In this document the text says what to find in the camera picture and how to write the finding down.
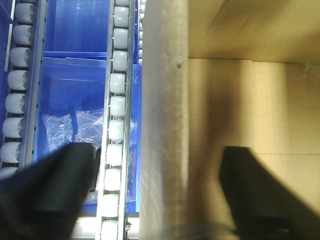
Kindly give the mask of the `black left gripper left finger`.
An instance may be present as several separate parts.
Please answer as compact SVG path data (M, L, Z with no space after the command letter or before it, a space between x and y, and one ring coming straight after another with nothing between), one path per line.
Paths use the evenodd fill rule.
M69 143L0 181L2 240L68 240L95 174L96 149Z

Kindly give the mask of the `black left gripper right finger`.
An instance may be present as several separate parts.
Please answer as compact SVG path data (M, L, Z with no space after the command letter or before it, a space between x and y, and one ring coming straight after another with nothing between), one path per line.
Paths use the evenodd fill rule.
M320 216L247 147L223 150L219 181L241 240L318 240Z

